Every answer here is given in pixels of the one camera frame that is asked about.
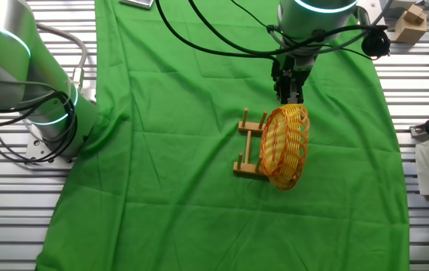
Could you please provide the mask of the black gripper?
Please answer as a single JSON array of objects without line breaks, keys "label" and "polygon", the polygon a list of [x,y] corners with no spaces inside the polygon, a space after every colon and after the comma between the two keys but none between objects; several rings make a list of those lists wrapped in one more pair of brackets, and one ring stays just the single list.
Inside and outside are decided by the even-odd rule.
[{"label": "black gripper", "polygon": [[278,55],[272,64],[277,100],[284,105],[291,97],[292,103],[303,103],[303,85],[311,70],[312,56]]}]

